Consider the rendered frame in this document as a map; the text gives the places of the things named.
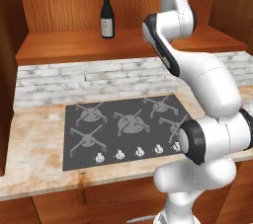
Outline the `tall wooden cabinet side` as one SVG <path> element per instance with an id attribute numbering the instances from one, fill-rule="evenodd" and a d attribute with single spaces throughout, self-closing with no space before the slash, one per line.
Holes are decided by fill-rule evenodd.
<path id="1" fill-rule="evenodd" d="M 29 33 L 22 0 L 0 0 L 0 177 L 5 175 L 18 63 Z"/>

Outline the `dark wine bottle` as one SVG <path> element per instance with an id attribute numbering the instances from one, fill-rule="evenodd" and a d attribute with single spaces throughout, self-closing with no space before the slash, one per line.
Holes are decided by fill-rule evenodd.
<path id="1" fill-rule="evenodd" d="M 103 38 L 115 36 L 115 15 L 110 0 L 104 0 L 101 10 L 101 36 Z"/>

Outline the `wooden drawer front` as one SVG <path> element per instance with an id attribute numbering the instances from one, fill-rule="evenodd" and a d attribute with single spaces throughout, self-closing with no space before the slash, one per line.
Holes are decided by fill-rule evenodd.
<path id="1" fill-rule="evenodd" d="M 166 194 L 149 177 L 37 195 L 33 201 L 42 224 L 127 224 L 156 215 Z"/>

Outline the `dark grey gas hob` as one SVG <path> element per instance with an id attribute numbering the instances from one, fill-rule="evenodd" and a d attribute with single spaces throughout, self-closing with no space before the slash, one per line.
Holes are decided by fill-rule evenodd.
<path id="1" fill-rule="evenodd" d="M 174 95 L 77 104 L 65 108 L 65 171 L 178 154 L 173 149 L 179 126 L 191 116 Z M 163 148 L 155 152 L 156 144 Z M 144 151 L 142 157 L 136 148 Z M 125 153 L 116 158 L 118 150 Z M 105 161 L 97 163 L 102 153 Z"/>

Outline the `wooden base cabinet door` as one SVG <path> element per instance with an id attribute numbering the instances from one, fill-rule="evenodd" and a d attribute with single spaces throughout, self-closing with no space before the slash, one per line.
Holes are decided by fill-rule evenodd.
<path id="1" fill-rule="evenodd" d="M 241 163 L 215 224 L 253 224 L 253 160 Z"/>
<path id="2" fill-rule="evenodd" d="M 42 224 L 30 197 L 0 201 L 0 224 Z"/>

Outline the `open wooden wall cabinet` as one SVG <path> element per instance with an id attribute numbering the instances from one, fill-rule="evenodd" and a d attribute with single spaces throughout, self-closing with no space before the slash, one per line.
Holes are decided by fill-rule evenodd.
<path id="1" fill-rule="evenodd" d="M 213 0 L 189 0 L 198 14 L 198 27 L 173 45 L 181 50 L 225 52 L 246 44 L 223 34 L 210 23 Z M 147 57 L 153 54 L 142 39 L 141 22 L 159 10 L 160 0 L 110 0 L 115 36 L 101 36 L 104 0 L 22 0 L 29 34 L 21 46 L 20 65 Z"/>

